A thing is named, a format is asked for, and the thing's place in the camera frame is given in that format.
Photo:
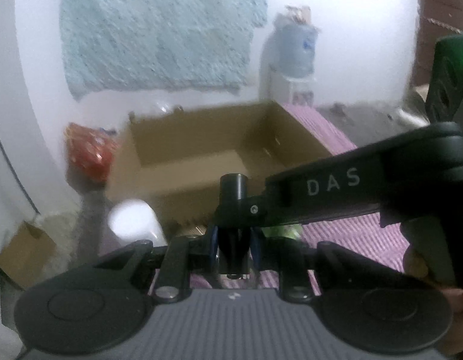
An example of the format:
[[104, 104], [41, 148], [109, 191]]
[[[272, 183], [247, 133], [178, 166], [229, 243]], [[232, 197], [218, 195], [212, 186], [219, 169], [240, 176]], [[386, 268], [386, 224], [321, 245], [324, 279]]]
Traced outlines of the person's right hand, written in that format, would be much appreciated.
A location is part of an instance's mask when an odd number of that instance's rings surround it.
[[403, 269], [405, 274], [434, 285], [446, 297], [453, 311], [453, 322], [439, 343], [439, 350], [451, 359], [463, 359], [463, 289], [433, 282], [424, 258], [411, 245], [404, 253]]

